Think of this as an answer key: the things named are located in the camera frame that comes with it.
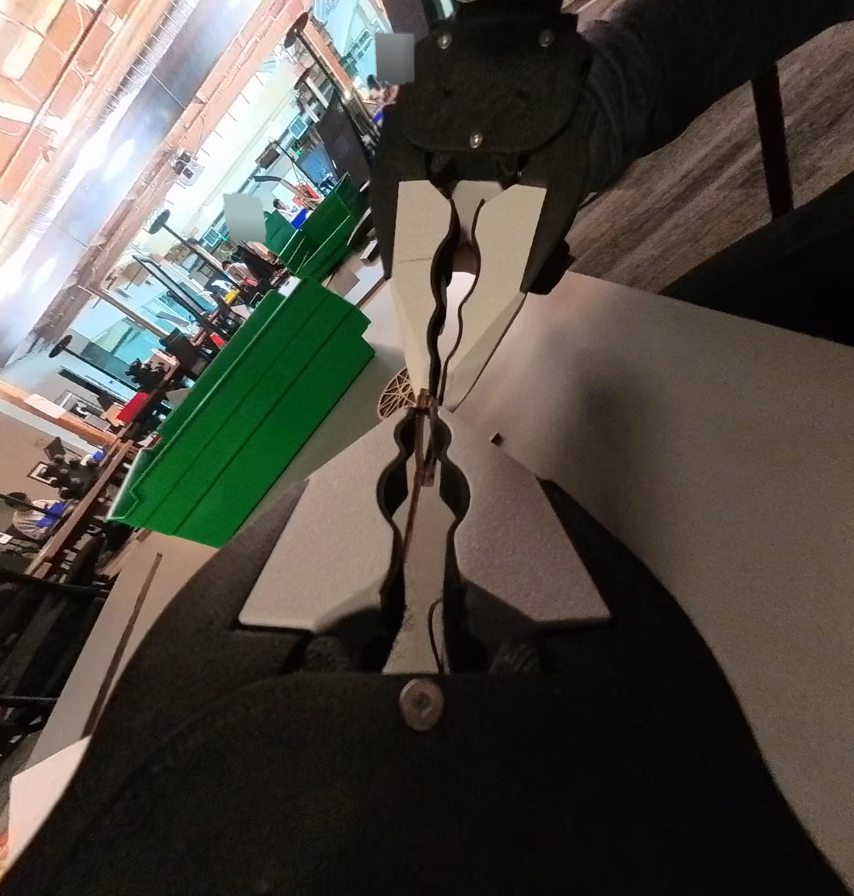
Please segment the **small wooden spoked wheel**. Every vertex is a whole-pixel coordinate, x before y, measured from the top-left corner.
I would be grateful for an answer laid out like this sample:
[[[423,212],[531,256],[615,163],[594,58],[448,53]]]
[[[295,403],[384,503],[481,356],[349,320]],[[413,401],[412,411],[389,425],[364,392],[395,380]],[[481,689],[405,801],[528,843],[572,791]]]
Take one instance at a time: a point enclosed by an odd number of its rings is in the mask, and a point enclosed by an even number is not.
[[[384,387],[376,403],[378,422],[404,423],[425,406],[429,391],[415,385],[406,366],[402,367]]]

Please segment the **person's right forearm dark sleeve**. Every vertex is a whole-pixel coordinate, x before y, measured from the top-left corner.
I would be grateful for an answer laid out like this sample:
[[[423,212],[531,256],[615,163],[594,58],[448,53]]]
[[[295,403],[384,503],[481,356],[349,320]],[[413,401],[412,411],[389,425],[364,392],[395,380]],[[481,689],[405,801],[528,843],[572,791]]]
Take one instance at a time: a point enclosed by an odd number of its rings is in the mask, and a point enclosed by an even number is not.
[[[720,98],[827,28],[854,1],[618,2],[582,31],[591,47],[580,106],[581,187],[610,188]]]

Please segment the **wooden triangular frame part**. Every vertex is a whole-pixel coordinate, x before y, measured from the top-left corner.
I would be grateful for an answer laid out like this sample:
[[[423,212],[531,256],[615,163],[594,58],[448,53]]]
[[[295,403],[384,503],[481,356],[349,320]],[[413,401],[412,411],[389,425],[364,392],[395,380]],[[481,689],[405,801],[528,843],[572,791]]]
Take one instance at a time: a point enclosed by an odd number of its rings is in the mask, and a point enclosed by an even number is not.
[[[399,649],[404,667],[442,673],[444,647],[439,624],[450,515],[439,493],[437,401],[426,389],[419,391],[414,412],[414,454],[409,463],[410,496],[403,530],[405,610]]]

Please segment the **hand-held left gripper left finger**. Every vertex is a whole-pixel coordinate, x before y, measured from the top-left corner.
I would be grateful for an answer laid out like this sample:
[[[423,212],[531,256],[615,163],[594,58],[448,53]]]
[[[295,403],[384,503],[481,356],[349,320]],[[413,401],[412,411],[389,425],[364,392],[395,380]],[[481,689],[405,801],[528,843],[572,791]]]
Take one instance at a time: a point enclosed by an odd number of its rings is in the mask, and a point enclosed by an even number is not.
[[[418,415],[401,409],[312,473],[240,612],[252,628],[401,625],[403,531]]]

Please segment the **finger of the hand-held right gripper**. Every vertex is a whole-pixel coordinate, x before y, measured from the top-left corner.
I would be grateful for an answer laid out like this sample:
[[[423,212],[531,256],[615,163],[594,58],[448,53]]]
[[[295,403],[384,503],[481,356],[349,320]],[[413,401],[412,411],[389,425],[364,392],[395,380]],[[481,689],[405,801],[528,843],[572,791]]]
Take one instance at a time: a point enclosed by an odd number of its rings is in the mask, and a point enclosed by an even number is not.
[[[454,346],[444,363],[441,405],[457,409],[485,370],[522,308],[527,263],[546,189],[512,185],[477,209],[470,240],[479,256],[472,289],[457,312]]]
[[[454,203],[438,187],[429,180],[399,184],[390,287],[415,393],[443,392],[439,337],[447,312],[445,293],[462,234]]]

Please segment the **stack of green plastic bins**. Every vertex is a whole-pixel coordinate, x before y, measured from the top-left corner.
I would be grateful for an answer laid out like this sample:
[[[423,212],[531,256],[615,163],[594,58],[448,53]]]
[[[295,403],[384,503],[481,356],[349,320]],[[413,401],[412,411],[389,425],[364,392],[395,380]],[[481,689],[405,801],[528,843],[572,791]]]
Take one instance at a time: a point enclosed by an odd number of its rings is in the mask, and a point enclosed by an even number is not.
[[[267,293],[139,452],[108,521],[223,546],[374,358],[368,326],[317,280]]]

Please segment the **black stand pole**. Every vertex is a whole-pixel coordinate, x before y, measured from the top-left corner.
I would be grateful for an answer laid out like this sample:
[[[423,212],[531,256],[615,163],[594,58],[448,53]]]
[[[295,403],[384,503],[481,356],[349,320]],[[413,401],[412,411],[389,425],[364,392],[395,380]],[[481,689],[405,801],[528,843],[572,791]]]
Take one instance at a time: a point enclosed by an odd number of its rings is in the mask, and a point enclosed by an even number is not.
[[[751,87],[771,217],[780,218],[793,210],[794,196],[778,65],[752,79]]]

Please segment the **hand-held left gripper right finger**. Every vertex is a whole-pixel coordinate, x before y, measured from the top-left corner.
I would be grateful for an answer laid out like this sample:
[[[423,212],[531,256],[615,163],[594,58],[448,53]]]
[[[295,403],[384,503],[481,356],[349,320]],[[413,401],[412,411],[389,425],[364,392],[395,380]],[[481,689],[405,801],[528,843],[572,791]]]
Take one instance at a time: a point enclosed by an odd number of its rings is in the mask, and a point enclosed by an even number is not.
[[[539,479],[455,413],[436,414],[451,615],[460,624],[597,624],[611,611]]]

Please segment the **green plastic bin stack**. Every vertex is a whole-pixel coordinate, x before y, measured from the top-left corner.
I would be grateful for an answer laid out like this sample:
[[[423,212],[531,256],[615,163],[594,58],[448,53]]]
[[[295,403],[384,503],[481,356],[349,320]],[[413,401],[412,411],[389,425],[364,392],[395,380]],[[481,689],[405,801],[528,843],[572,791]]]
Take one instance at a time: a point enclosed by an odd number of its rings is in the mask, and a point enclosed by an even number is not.
[[[350,173],[343,174],[298,228],[280,211],[266,214],[264,246],[290,275],[323,281],[352,252],[350,240],[369,212],[368,198],[362,191],[366,184]]]

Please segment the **paper instruction booklet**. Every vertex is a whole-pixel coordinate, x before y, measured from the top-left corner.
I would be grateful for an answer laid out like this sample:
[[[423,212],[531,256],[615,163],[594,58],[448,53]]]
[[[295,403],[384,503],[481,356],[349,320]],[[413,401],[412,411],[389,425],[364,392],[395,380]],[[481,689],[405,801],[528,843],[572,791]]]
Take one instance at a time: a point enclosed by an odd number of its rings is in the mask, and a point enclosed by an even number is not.
[[[76,774],[91,736],[18,773],[9,787],[8,858],[15,859],[47,821]]]

